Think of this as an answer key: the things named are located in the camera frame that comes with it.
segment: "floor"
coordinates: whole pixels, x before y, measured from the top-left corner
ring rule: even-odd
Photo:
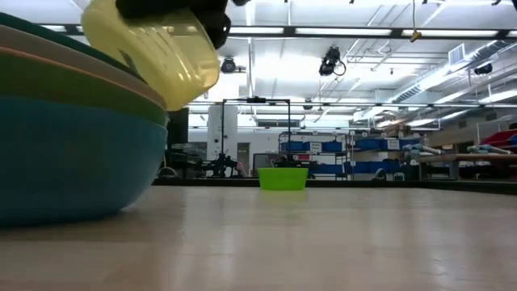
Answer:
[[[517,196],[154,187],[102,221],[0,230],[7,290],[517,290]]]

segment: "yellow plastic container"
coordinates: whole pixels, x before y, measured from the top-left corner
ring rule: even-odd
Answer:
[[[216,50],[189,10],[126,23],[115,0],[93,0],[81,22],[91,46],[136,71],[167,110],[179,110],[217,83]]]

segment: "lime green basket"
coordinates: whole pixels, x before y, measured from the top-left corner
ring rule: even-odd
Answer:
[[[262,190],[303,190],[307,168],[260,168],[258,181]]]

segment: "air duct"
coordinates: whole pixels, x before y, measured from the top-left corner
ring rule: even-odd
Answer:
[[[404,86],[403,89],[396,91],[393,97],[387,101],[390,103],[400,103],[407,100],[433,86],[437,86],[442,82],[448,80],[454,73],[458,73],[462,70],[476,68],[482,65],[495,53],[500,53],[505,49],[508,49],[513,45],[513,41],[507,40],[494,40],[488,44],[476,49],[470,53],[462,62],[456,65],[449,65],[448,62],[439,68],[424,74],[417,82],[412,82],[409,86]],[[372,115],[370,112],[372,109],[367,110],[360,119],[367,119]]]

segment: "teal bowl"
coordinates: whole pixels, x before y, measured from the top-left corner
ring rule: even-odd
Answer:
[[[0,96],[0,226],[95,219],[152,183],[166,129],[109,109]]]

